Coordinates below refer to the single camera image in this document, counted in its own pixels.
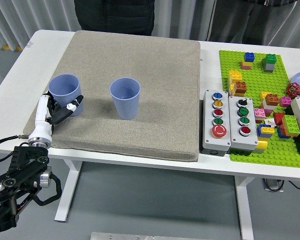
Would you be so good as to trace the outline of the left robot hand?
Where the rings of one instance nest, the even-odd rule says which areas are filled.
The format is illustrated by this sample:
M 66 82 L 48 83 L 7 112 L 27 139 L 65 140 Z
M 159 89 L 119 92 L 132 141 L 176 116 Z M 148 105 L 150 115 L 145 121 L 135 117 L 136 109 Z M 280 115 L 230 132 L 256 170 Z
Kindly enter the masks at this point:
M 28 137 L 28 145 L 48 149 L 52 144 L 53 126 L 71 116 L 79 108 L 83 98 L 83 95 L 79 95 L 71 103 L 55 110 L 54 97 L 49 91 L 44 93 L 37 105 L 35 128 Z

